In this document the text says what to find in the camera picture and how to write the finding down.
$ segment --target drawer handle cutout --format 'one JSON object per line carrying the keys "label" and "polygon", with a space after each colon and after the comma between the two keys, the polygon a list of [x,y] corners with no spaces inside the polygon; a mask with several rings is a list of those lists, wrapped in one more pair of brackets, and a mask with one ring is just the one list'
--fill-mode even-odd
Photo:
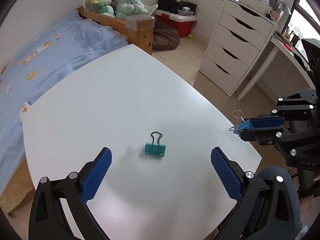
{"label": "drawer handle cutout", "polygon": [[222,67],[220,67],[217,63],[215,63],[217,65],[218,68],[220,68],[224,73],[230,75],[227,71],[225,71]]}
{"label": "drawer handle cutout", "polygon": [[251,26],[247,25],[247,24],[244,23],[243,21],[240,21],[240,20],[237,19],[237,18],[235,18],[235,19],[236,19],[236,21],[237,21],[238,23],[240,23],[242,26],[246,27],[247,29],[249,29],[249,30],[254,30],[254,28],[252,28]]}
{"label": "drawer handle cutout", "polygon": [[239,5],[239,6],[242,8],[242,10],[244,10],[245,12],[250,13],[251,15],[253,15],[253,16],[255,16],[255,17],[260,17],[259,14],[253,12],[252,10],[250,10],[250,9],[248,9],[248,8],[240,5],[240,4],[238,4],[238,5]]}
{"label": "drawer handle cutout", "polygon": [[238,38],[239,40],[243,41],[243,42],[248,42],[247,40],[245,40],[244,38],[242,38],[241,36],[239,36],[238,34],[234,33],[233,31],[230,31],[231,34],[233,36],[235,36],[236,38]]}
{"label": "drawer handle cutout", "polygon": [[231,52],[227,51],[226,49],[222,48],[225,53],[229,54],[231,57],[238,59],[235,55],[233,55]]}

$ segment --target white drawer cabinet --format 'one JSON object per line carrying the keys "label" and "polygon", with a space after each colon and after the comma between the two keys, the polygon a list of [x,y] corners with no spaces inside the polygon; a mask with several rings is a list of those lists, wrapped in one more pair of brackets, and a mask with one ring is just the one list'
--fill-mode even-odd
{"label": "white drawer cabinet", "polygon": [[224,0],[200,72],[231,97],[276,29],[275,23],[247,5]]}

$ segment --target brown bean bag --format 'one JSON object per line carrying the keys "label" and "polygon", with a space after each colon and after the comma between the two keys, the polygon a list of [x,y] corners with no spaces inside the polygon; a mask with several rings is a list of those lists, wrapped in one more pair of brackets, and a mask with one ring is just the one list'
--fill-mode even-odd
{"label": "brown bean bag", "polygon": [[180,43],[179,34],[175,28],[166,23],[156,23],[153,29],[152,48],[155,50],[176,49]]}

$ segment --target desk leg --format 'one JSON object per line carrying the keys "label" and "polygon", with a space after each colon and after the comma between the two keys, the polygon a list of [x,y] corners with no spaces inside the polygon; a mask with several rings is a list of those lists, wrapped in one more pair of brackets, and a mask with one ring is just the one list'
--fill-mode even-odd
{"label": "desk leg", "polygon": [[249,92],[249,90],[254,86],[255,83],[261,78],[263,73],[267,70],[273,59],[276,57],[279,49],[277,46],[274,46],[271,50],[270,54],[264,61],[264,63],[261,65],[259,70],[256,72],[256,74],[252,77],[252,79],[249,81],[249,83],[245,86],[245,88],[241,91],[241,93],[238,95],[237,100],[240,101],[244,96]]}

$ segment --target drawer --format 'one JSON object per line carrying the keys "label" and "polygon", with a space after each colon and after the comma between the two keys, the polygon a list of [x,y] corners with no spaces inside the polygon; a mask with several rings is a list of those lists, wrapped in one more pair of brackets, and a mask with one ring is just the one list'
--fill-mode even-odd
{"label": "drawer", "polygon": [[219,24],[213,35],[212,41],[235,55],[247,66],[252,64],[259,53],[259,50],[251,43]]}
{"label": "drawer", "polygon": [[205,57],[201,66],[201,72],[210,78],[215,84],[224,89],[228,94],[231,94],[233,89],[238,84],[238,81],[231,76],[227,71],[222,69],[208,57]]}
{"label": "drawer", "polygon": [[230,0],[226,0],[222,11],[248,24],[265,37],[269,36],[273,28],[273,24],[259,14]]}
{"label": "drawer", "polygon": [[207,57],[222,67],[238,81],[242,79],[249,68],[236,56],[215,42],[211,42],[207,52]]}
{"label": "drawer", "polygon": [[221,14],[219,24],[240,35],[259,50],[267,40],[260,32],[225,12]]}

